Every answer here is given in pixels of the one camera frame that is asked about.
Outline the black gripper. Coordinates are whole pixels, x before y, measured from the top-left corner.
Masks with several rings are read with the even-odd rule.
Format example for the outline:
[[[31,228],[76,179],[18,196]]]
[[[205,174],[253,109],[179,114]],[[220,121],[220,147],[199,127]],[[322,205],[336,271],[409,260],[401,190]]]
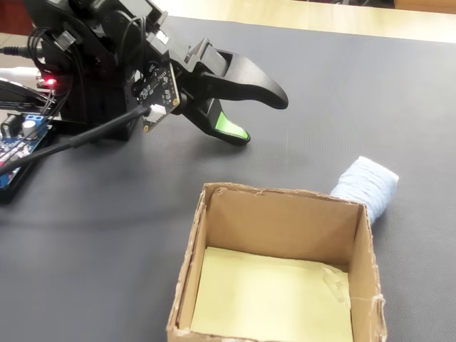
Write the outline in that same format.
[[[168,47],[177,90],[186,95],[182,114],[209,136],[235,146],[251,140],[246,130],[224,114],[220,100],[255,100],[279,110],[289,105],[284,89],[258,65],[239,54],[217,51],[207,38],[194,48],[171,38]],[[221,76],[218,54],[227,62]],[[195,100],[190,93],[204,100]]]

